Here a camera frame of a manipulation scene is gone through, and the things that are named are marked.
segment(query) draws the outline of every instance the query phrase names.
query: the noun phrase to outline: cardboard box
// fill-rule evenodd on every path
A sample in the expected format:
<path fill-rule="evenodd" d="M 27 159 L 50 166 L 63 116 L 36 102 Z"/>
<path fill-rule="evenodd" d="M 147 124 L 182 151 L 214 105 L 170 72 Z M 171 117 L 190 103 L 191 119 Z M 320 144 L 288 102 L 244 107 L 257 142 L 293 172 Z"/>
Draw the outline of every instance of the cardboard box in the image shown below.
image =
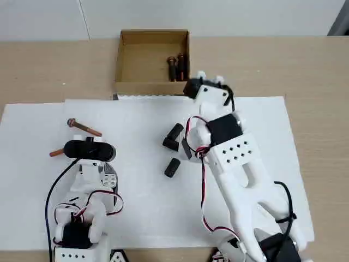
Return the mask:
<path fill-rule="evenodd" d="M 117 57 L 118 94 L 183 94 L 186 82 L 169 81 L 169 56 L 187 55 L 188 30 L 122 30 Z"/>

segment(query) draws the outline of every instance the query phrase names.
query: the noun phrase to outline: hex bolt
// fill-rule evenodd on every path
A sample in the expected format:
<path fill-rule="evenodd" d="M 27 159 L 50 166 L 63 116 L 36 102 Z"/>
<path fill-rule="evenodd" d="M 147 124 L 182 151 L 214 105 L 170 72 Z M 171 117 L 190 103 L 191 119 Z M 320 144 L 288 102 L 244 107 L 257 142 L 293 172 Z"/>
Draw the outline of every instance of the hex bolt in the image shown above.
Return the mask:
<path fill-rule="evenodd" d="M 169 78 L 171 82 L 176 81 L 176 59 L 173 56 L 167 58 L 169 64 Z"/>
<path fill-rule="evenodd" d="M 90 133 L 90 134 L 92 134 L 92 135 L 94 135 L 94 136 L 102 136 L 102 133 L 99 133 L 98 131 L 93 130 L 93 129 L 90 128 L 90 127 L 86 127 L 86 126 L 84 126 L 84 125 L 82 125 L 82 124 L 76 122 L 76 119 L 75 119 L 75 118 L 70 118 L 70 119 L 68 119 L 67 125 L 68 125 L 69 127 L 76 127 L 76 128 L 78 128 L 78 129 L 84 130 L 84 131 L 86 131 L 87 133 Z"/>
<path fill-rule="evenodd" d="M 185 72 L 185 58 L 184 53 L 180 53 L 177 56 L 178 58 L 178 78 L 179 81 L 184 81 L 184 72 Z"/>
<path fill-rule="evenodd" d="M 58 150 L 52 151 L 50 153 L 50 157 L 55 157 L 55 156 L 58 156 L 58 155 L 63 154 L 63 153 L 64 153 L 63 148 L 62 149 L 58 149 Z"/>

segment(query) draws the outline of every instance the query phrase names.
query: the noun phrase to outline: white board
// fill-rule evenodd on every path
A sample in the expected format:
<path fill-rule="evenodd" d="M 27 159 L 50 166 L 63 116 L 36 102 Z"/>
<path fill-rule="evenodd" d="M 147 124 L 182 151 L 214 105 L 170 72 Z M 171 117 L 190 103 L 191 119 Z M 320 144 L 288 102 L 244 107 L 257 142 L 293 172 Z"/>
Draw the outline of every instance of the white board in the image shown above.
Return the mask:
<path fill-rule="evenodd" d="M 306 239 L 313 241 L 308 202 L 283 98 L 238 98 L 236 107 L 248 119 L 270 175 L 284 181 L 294 192 L 294 209 L 300 225 Z M 0 233 L 0 249 L 47 248 L 46 194 L 53 180 L 71 162 L 64 156 L 50 159 L 48 153 L 62 147 L 73 134 L 86 135 L 67 127 L 66 120 L 71 117 L 101 131 L 105 141 L 118 150 L 112 165 L 118 172 L 125 208 L 119 215 L 108 218 L 106 231 L 112 247 L 214 246 L 201 224 L 200 165 L 182 162 L 174 178 L 163 174 L 176 153 L 163 148 L 162 140 L 176 122 L 184 123 L 193 114 L 197 114 L 197 106 L 182 97 L 128 98 L 116 102 L 69 100 L 63 112 L 59 105 L 7 106 L 0 125 L 0 164 L 4 167 L 0 207 L 8 212 L 3 212 L 0 223 L 8 226 Z M 25 122 L 19 124 L 23 117 Z M 41 129 L 32 124 L 43 120 L 50 124 Z M 14 127 L 19 130 L 17 133 L 12 131 Z M 31 151 L 24 150 L 19 164 L 16 156 L 23 148 Z M 74 170 L 57 187 L 51 203 L 63 197 L 73 178 Z M 210 172 L 207 193 L 208 221 L 214 226 L 229 226 L 226 206 Z M 16 211 L 23 205 L 26 215 L 19 216 Z M 256 210 L 254 225 L 273 233 L 278 227 L 273 223 L 267 226 L 269 219 L 265 212 Z"/>

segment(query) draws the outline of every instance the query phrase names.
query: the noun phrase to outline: wooden table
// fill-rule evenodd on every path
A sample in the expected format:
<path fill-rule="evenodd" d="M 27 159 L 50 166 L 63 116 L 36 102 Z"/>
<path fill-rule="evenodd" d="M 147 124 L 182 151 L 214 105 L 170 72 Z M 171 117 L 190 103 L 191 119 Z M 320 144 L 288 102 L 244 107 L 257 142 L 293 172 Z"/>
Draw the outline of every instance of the wooden table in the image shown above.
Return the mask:
<path fill-rule="evenodd" d="M 0 114 L 6 103 L 110 99 L 118 41 L 0 43 Z M 347 261 L 349 38 L 192 38 L 191 72 L 222 75 L 237 96 L 286 99 L 315 228 L 314 261 Z M 130 261 L 206 261 L 208 248 L 127 251 Z M 47 252 L 0 252 L 48 261 Z"/>

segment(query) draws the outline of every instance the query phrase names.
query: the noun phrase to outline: white robotic arm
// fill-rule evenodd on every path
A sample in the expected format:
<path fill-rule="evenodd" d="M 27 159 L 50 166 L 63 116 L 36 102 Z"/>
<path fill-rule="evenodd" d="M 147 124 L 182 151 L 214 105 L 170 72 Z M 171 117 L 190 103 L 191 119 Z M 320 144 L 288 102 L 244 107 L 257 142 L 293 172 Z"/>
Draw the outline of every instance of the white robotic arm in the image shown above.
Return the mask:
<path fill-rule="evenodd" d="M 75 135 L 64 152 L 68 157 L 81 159 L 70 191 L 54 210 L 57 226 L 53 241 L 58 245 L 55 261 L 64 262 L 72 256 L 84 261 L 109 261 L 106 218 L 123 208 L 117 193 L 117 174 L 107 163 L 114 159 L 116 150 L 103 143 L 101 137 L 84 141 Z"/>
<path fill-rule="evenodd" d="M 195 154 L 209 164 L 229 209 L 237 236 L 228 230 L 213 230 L 218 248 L 231 261 L 238 261 L 238 257 L 240 261 L 300 261 L 298 252 L 305 250 L 307 241 L 295 219 L 291 196 L 287 201 L 278 190 L 283 186 L 289 194 L 287 186 L 274 182 L 269 176 L 257 143 L 245 129 L 241 113 L 234 110 L 234 105 L 232 114 L 219 115 L 227 104 L 227 97 L 233 103 L 231 93 L 223 85 L 222 77 L 206 80 L 205 74 L 199 72 L 197 79 L 189 80 L 184 94 L 200 105 L 200 114 L 195 116 L 197 125 L 190 130 L 188 120 L 184 139 L 179 143 L 182 158 L 200 161 L 192 157 Z M 234 175 L 241 170 L 248 178 L 247 186 L 242 186 Z M 275 218 L 283 234 L 257 240 L 252 226 L 252 210 L 257 204 Z M 229 242 L 235 237 L 239 249 Z"/>

